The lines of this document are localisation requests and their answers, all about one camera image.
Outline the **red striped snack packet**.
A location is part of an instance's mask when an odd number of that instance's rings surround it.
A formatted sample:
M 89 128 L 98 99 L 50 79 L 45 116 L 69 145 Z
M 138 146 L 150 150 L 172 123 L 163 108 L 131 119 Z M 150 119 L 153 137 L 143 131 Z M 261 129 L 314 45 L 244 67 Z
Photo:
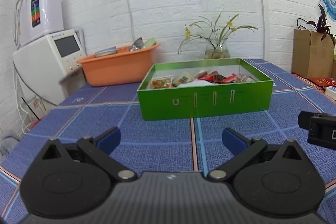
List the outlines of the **red striped snack packet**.
M 233 83 L 237 79 L 238 75 L 232 73 L 229 76 L 220 75 L 217 71 L 214 71 L 210 74 L 207 72 L 198 76 L 199 80 L 207 81 L 213 84 L 230 84 Z

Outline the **white plastic snack bag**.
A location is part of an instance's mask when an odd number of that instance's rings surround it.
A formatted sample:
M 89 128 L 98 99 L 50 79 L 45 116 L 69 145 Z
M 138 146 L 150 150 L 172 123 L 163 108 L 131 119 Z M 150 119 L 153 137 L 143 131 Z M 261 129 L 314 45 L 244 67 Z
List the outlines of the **white plastic snack bag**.
M 180 84 L 177 88 L 193 88 L 193 87 L 201 87 L 201 86 L 211 86 L 214 83 L 205 81 L 205 80 L 194 80 L 189 83 Z

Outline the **red booklet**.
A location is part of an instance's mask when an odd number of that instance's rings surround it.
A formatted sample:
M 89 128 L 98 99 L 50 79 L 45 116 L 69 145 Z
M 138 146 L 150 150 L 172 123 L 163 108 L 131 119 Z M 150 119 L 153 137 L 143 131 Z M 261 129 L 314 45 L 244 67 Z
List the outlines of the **red booklet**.
M 331 79 L 331 78 L 326 78 L 326 77 L 322 77 L 322 78 L 315 78 L 315 79 L 309 79 L 311 82 L 313 82 L 314 84 L 316 84 L 319 87 L 329 87 L 329 86 L 334 86 L 336 87 L 336 81 Z

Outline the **blue checked tablecloth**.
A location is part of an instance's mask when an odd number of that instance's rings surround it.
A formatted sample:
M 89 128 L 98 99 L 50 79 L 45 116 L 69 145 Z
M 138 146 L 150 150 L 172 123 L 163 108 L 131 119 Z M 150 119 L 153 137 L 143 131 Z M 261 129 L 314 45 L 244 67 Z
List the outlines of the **blue checked tablecloth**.
M 335 103 L 300 77 L 255 59 L 251 64 L 273 79 L 266 111 L 219 117 L 145 121 L 137 98 L 137 84 L 93 88 L 86 85 L 44 117 L 1 164 L 1 217 L 18 223 L 26 216 L 19 184 L 45 142 L 56 137 L 73 143 L 117 126 L 121 144 L 112 157 L 132 170 L 207 172 L 231 158 L 222 145 L 222 131 L 230 127 L 248 138 L 261 137 L 281 144 L 294 139 L 305 150 L 323 178 L 327 191 L 319 215 L 335 223 L 335 151 L 307 142 L 299 128 L 302 111 L 335 114 Z

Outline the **green cardboard snack box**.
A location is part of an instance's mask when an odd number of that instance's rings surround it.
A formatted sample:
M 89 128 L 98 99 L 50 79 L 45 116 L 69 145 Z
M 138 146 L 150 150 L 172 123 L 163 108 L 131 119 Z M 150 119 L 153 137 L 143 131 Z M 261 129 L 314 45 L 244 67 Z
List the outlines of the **green cardboard snack box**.
M 173 76 L 174 80 L 197 77 L 201 72 L 232 73 L 238 78 L 230 84 L 193 88 L 153 89 L 154 77 Z M 146 121 L 212 117 L 267 110 L 273 81 L 243 59 L 195 60 L 154 64 L 138 87 L 137 95 Z

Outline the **brown paper bag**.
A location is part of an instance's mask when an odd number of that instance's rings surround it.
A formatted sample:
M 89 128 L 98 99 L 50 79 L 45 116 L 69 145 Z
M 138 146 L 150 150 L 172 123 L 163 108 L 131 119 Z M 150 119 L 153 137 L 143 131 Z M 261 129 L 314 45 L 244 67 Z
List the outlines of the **brown paper bag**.
M 330 78 L 334 43 L 329 35 L 308 30 L 294 30 L 291 72 L 306 79 Z

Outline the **orange plastic basin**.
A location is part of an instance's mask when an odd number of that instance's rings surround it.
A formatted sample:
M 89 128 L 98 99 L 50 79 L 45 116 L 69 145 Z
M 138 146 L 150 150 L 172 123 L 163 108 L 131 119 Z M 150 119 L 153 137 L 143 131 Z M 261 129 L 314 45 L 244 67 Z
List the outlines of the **orange plastic basin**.
M 92 86 L 108 86 L 141 82 L 149 69 L 157 62 L 156 49 L 161 44 L 136 51 L 119 47 L 117 53 L 97 57 L 90 55 L 80 59 L 88 83 Z

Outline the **yellow orange snack packet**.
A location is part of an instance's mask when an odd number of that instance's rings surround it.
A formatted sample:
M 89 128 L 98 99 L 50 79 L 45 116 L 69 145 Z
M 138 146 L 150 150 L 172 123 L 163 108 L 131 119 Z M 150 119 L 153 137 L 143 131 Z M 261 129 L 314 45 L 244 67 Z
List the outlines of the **yellow orange snack packet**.
M 154 77 L 151 79 L 153 89 L 169 89 L 173 83 L 173 76 Z

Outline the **white water dispenser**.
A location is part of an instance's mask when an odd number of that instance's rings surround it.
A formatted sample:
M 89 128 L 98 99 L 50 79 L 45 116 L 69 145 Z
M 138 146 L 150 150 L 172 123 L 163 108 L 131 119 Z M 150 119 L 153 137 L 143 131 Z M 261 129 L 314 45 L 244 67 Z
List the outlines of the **white water dispenser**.
M 75 30 L 49 34 L 13 53 L 25 100 L 58 105 L 85 84 L 79 60 L 86 53 Z

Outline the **stacked bowls with lid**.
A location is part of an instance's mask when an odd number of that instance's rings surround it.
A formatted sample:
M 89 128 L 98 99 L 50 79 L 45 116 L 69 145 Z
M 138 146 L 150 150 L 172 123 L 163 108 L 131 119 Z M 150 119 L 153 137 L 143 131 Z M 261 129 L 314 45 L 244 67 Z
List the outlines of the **stacked bowls with lid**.
M 106 56 L 106 55 L 112 55 L 115 53 L 117 53 L 117 47 L 113 46 L 113 47 L 106 48 L 104 50 L 97 51 L 94 53 L 94 55 L 96 57 L 101 57 L 101 56 Z

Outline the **glass vase with plant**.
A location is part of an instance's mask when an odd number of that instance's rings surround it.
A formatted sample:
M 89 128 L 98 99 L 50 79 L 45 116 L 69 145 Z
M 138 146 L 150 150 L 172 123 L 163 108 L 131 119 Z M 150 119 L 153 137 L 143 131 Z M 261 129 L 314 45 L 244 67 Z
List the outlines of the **glass vase with plant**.
M 239 14 L 229 16 L 225 23 L 221 22 L 220 13 L 215 21 L 201 16 L 200 20 L 185 24 L 184 38 L 181 41 L 177 53 L 180 55 L 182 50 L 191 42 L 203 41 L 206 44 L 205 59 L 227 59 L 230 58 L 230 52 L 227 46 L 228 38 L 240 30 L 250 30 L 255 32 L 257 27 L 248 24 L 235 25 L 235 20 Z

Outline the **stainless steel plate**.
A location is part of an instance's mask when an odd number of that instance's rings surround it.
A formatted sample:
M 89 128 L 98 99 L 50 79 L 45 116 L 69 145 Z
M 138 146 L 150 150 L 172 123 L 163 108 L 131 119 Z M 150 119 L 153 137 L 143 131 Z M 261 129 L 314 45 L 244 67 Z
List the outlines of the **stainless steel plate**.
M 142 37 L 138 38 L 129 48 L 129 51 L 137 51 L 137 50 L 141 50 L 144 46 L 144 42 Z

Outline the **pale green plate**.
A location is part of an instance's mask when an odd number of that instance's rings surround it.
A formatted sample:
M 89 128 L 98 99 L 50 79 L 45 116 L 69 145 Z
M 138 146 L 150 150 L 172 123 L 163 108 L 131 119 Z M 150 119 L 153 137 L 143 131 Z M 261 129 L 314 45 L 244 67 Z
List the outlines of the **pale green plate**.
M 142 46 L 143 49 L 152 47 L 156 44 L 155 38 L 150 38 L 148 39 Z

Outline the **white water purifier unit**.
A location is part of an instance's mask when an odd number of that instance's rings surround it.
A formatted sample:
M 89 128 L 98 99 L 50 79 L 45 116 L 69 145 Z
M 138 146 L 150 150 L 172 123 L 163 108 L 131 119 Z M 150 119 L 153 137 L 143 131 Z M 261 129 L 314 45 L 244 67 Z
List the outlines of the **white water purifier unit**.
M 64 30 L 62 0 L 22 0 L 19 30 L 21 46 Z

